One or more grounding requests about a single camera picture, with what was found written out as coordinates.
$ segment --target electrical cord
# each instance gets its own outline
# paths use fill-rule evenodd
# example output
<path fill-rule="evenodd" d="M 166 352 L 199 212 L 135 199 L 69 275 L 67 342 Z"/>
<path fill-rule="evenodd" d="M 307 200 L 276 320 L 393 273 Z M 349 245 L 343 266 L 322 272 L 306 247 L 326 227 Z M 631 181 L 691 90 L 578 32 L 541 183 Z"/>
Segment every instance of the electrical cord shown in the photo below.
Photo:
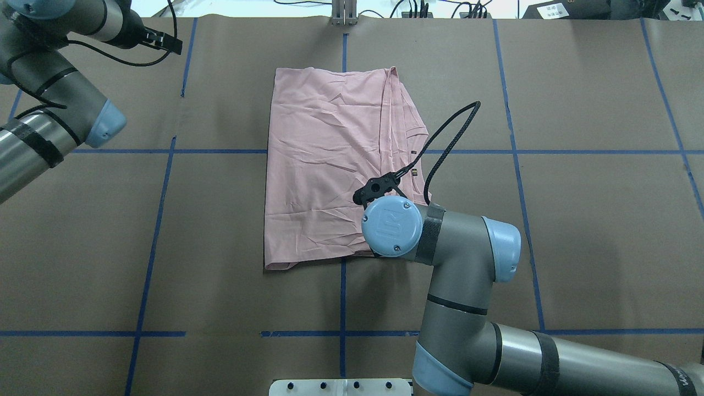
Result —
<path fill-rule="evenodd" d="M 323 1 L 309 1 L 309 0 L 305 0 L 305 1 L 292 1 L 292 2 L 290 2 L 290 3 L 287 3 L 287 2 L 285 2 L 285 1 L 280 1 L 280 0 L 274 0 L 274 2 L 275 2 L 276 4 L 282 4 L 282 5 L 284 5 L 284 6 L 295 6 L 296 4 L 317 4 L 317 5 L 320 5 L 320 6 L 331 6 L 331 5 L 332 5 L 332 3 L 325 3 L 325 2 L 323 2 Z"/>
<path fill-rule="evenodd" d="M 406 1 L 406 0 L 398 0 L 398 2 L 396 3 L 396 5 L 394 6 L 394 9 L 391 10 L 391 15 L 389 16 L 389 18 L 393 18 L 393 17 L 394 17 L 394 13 L 395 13 L 396 10 L 398 9 L 398 6 L 400 6 L 401 3 L 403 3 L 404 1 Z"/>
<path fill-rule="evenodd" d="M 457 10 L 459 10 L 460 7 L 464 6 L 465 4 L 467 4 L 470 7 L 470 13 L 471 13 L 472 12 L 472 3 L 470 3 L 469 1 L 463 1 L 455 7 L 454 11 L 452 11 L 452 16 L 450 17 L 450 19 L 454 18 L 455 14 L 457 13 Z"/>
<path fill-rule="evenodd" d="M 374 11 L 374 10 L 364 10 L 364 11 L 361 11 L 361 12 L 359 13 L 359 15 L 362 15 L 362 14 L 364 14 L 364 13 L 375 13 L 375 14 L 377 14 L 378 16 L 380 16 L 380 17 L 382 17 L 382 18 L 384 17 L 382 14 L 380 14 L 380 13 Z"/>
<path fill-rule="evenodd" d="M 169 3 L 169 10 L 171 11 L 171 16 L 172 16 L 173 22 L 174 22 L 174 39 L 178 39 L 178 25 L 177 25 L 177 21 L 176 21 L 176 12 L 174 11 L 174 6 L 173 6 L 171 0 L 166 0 L 166 1 Z M 137 67 L 137 68 L 143 68 L 143 67 L 147 67 L 147 66 L 154 66 L 154 65 L 156 65 L 157 63 L 160 63 L 161 61 L 163 61 L 164 59 L 166 59 L 166 57 L 169 56 L 169 54 L 171 54 L 171 51 L 166 50 L 166 53 L 163 54 L 159 59 L 157 59 L 157 60 L 155 60 L 155 61 L 148 62 L 148 63 L 133 63 L 133 62 L 129 62 L 129 61 L 124 61 L 124 60 L 118 58 L 117 56 L 110 55 L 110 54 L 108 54 L 107 52 L 103 51 L 102 49 L 97 48 L 97 47 L 94 47 L 94 46 L 92 46 L 92 45 L 90 45 L 90 44 L 88 44 L 88 43 L 86 43 L 86 42 L 81 42 L 81 41 L 77 41 L 77 40 L 68 40 L 67 43 L 69 43 L 69 44 L 77 44 L 77 45 L 86 47 L 86 48 L 88 48 L 88 49 L 92 49 L 93 51 L 97 52 L 98 54 L 101 54 L 102 56 L 105 56 L 105 57 L 107 57 L 107 58 L 110 58 L 110 59 L 112 59 L 112 60 L 114 60 L 114 61 L 116 61 L 116 62 L 118 62 L 118 63 L 121 63 L 121 64 L 123 64 L 123 65 L 127 65 L 127 66 L 134 66 L 134 67 Z"/>
<path fill-rule="evenodd" d="M 474 116 L 477 115 L 477 112 L 479 111 L 479 107 L 480 107 L 481 105 L 482 105 L 482 103 L 481 103 L 480 101 L 476 101 L 476 102 L 474 102 L 474 103 L 468 104 L 468 105 L 465 106 L 465 107 L 462 107 L 460 110 L 458 110 L 456 113 L 454 113 L 450 118 L 447 119 L 447 121 L 445 121 L 445 123 L 444 123 L 440 128 L 438 128 L 437 131 L 435 131 L 435 133 L 430 137 L 430 139 L 428 139 L 428 141 L 427 141 L 427 142 L 425 143 L 425 145 L 423 146 L 423 149 L 420 150 L 420 153 L 418 153 L 418 155 L 415 157 L 415 159 L 413 160 L 413 162 L 409 163 L 407 166 L 404 166 L 404 167 L 401 168 L 398 172 L 394 173 L 394 177 L 395 177 L 397 180 L 400 180 L 403 175 L 405 175 L 405 174 L 408 173 L 411 169 L 413 169 L 413 167 L 415 166 L 415 164 L 417 164 L 418 161 L 420 160 L 420 157 L 421 157 L 423 154 L 425 154 L 425 151 L 428 149 L 428 147 L 429 147 L 430 144 L 433 142 L 433 140 L 435 140 L 435 138 L 436 138 L 438 135 L 440 135 L 440 132 L 442 132 L 443 129 L 445 129 L 445 127 L 446 127 L 447 125 L 449 125 L 449 124 L 450 124 L 455 118 L 457 118 L 460 114 L 464 113 L 465 111 L 467 111 L 467 110 L 469 110 L 469 109 L 472 109 L 472 112 L 471 112 L 470 115 L 467 117 L 467 120 L 465 121 L 465 124 L 462 125 L 462 127 L 461 127 L 460 130 L 459 130 L 459 132 L 457 132 L 457 135 L 455 135 L 455 137 L 450 141 L 450 144 L 447 145 L 447 147 L 446 147 L 445 150 L 443 151 L 443 153 L 442 153 L 442 155 L 440 156 L 440 158 L 438 158 L 438 160 L 437 160 L 437 162 L 435 163 L 435 165 L 433 165 L 433 168 L 430 170 L 430 173 L 428 173 L 428 177 L 427 177 L 426 180 L 425 180 L 425 188 L 423 189 L 423 197 L 425 198 L 425 203 L 426 203 L 426 204 L 430 205 L 430 198 L 428 197 L 428 191 L 429 191 L 430 182 L 432 181 L 433 176 L 435 176 L 435 173 L 438 171 L 438 169 L 439 169 L 440 166 L 442 165 L 443 161 L 445 161 L 445 158 L 447 158 L 447 156 L 450 154 L 450 151 L 452 151 L 452 148 L 454 148 L 455 144 L 457 144 L 457 141 L 462 137 L 462 135 L 465 133 L 465 131 L 467 130 L 467 128 L 470 126 L 470 123 L 472 123 L 472 120 L 474 120 Z"/>

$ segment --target black box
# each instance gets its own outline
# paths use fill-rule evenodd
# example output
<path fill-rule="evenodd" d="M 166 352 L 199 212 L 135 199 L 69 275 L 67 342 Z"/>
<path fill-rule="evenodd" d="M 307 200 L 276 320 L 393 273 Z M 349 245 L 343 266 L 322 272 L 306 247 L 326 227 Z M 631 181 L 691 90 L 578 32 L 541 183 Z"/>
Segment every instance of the black box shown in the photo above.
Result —
<path fill-rule="evenodd" d="M 538 8 L 559 4 L 562 4 L 569 14 L 568 16 L 560 17 L 560 19 L 609 19 L 611 14 L 609 0 L 562 0 L 547 1 L 528 6 L 522 19 L 544 19 Z"/>

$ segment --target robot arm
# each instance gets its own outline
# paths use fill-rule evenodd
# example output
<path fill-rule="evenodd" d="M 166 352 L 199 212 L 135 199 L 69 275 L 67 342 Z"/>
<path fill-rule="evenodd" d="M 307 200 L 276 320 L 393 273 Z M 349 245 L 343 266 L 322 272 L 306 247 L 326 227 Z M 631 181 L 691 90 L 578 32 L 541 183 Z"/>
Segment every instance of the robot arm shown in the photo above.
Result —
<path fill-rule="evenodd" d="M 521 238 L 512 225 L 385 196 L 365 211 L 372 250 L 433 266 L 413 378 L 438 396 L 474 382 L 523 395 L 694 396 L 704 366 L 681 368 L 488 322 L 491 287 L 508 282 Z"/>
<path fill-rule="evenodd" d="M 181 53 L 182 42 L 144 27 L 129 0 L 0 1 L 0 82 L 43 105 L 0 128 L 0 204 L 86 142 L 100 147 L 124 115 L 57 49 L 70 32 L 115 47 L 143 44 Z"/>

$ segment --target folded pink shirt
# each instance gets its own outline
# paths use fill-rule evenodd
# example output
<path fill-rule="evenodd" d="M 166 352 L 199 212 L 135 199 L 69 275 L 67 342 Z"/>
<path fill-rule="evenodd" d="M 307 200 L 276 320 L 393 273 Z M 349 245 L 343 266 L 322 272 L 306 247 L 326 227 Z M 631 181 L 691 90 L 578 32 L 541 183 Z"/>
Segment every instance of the folded pink shirt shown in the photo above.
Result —
<path fill-rule="evenodd" d="M 276 70 L 264 217 L 266 269 L 365 255 L 364 209 L 352 194 L 408 165 L 428 131 L 395 68 Z M 400 189 L 424 204 L 420 162 Z"/>

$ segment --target sticker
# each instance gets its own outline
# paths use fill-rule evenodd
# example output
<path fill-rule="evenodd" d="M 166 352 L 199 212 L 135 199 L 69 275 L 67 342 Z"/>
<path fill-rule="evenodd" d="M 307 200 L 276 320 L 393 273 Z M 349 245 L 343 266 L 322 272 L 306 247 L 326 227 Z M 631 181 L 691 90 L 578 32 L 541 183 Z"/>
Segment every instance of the sticker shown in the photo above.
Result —
<path fill-rule="evenodd" d="M 557 19 L 564 18 L 565 16 L 570 16 L 570 14 L 565 9 L 562 3 L 551 4 L 549 6 L 542 6 L 537 8 L 540 16 L 543 19 Z"/>

